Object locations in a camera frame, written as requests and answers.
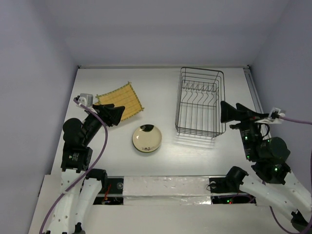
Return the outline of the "square bamboo tray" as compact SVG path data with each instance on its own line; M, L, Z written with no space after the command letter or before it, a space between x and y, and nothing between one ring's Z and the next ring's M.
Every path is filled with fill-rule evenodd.
M96 99L102 105L112 103L116 107L125 106L121 121L127 120L144 110L131 82L111 92L96 95Z

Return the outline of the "cream patterned plate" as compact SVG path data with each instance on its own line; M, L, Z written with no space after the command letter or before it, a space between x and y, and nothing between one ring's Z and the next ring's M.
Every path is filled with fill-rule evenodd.
M162 142L161 131L152 124L144 124L136 128L132 136L133 146L142 153L156 151Z

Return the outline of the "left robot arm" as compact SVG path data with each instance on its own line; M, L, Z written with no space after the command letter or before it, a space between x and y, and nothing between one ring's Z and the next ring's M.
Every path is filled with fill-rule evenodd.
M107 146L107 128L120 123L125 107L113 104L87 107L77 99L74 102L88 116L84 121L70 118L63 124L60 194L42 222L41 234L85 233L84 222L97 195L110 187L106 171L96 169L95 165ZM91 162L93 150L88 145L100 128L104 129L104 144Z

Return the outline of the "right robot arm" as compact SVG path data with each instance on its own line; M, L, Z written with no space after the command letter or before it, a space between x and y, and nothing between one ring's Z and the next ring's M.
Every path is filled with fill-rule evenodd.
M280 137L262 135L261 126L267 131L271 124L280 124L288 118L278 108L262 114L237 103L235 107L225 101L220 103L221 123L237 121L230 125L238 129L245 157L253 162L251 168L261 180L257 182L243 169L233 166L216 185L216 193L248 193L267 202L271 212L278 211L290 221L298 234L312 232L312 195L296 179L286 160L290 150Z

